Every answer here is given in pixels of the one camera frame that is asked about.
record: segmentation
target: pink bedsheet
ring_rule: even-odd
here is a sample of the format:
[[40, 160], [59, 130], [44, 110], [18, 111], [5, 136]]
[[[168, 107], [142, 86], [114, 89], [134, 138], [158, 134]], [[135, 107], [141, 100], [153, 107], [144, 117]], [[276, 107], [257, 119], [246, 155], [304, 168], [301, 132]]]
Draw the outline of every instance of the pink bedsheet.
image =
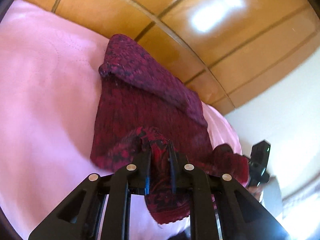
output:
[[[108, 39], [17, 0], [0, 24], [0, 206], [23, 239], [88, 174]], [[241, 153], [228, 122], [203, 104], [212, 147]], [[189, 218], [158, 225], [132, 196], [130, 239], [166, 240]]]

